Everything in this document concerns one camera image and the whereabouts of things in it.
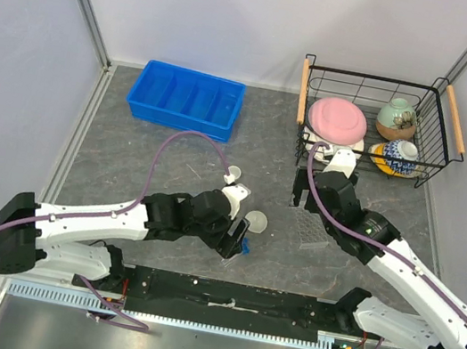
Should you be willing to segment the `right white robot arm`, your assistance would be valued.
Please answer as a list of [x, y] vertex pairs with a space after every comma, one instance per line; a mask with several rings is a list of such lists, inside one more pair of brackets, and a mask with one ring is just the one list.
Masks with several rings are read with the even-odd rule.
[[383, 304], [368, 290], [353, 288], [334, 309], [341, 332], [358, 329], [401, 349], [467, 349], [467, 304], [431, 272], [386, 217], [360, 205], [356, 175], [296, 172], [291, 204], [318, 214], [340, 249], [388, 282], [420, 318]]

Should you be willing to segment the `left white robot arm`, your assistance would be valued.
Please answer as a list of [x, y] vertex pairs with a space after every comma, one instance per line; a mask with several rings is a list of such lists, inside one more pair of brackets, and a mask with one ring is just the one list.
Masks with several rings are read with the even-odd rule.
[[236, 218], [248, 194], [237, 184], [196, 196], [156, 193], [138, 202], [65, 207], [18, 193], [0, 209], [0, 274], [38, 269], [84, 276], [114, 291], [124, 280], [122, 254], [90, 245], [99, 239], [171, 242], [190, 236], [232, 257], [241, 253], [248, 230], [248, 220]]

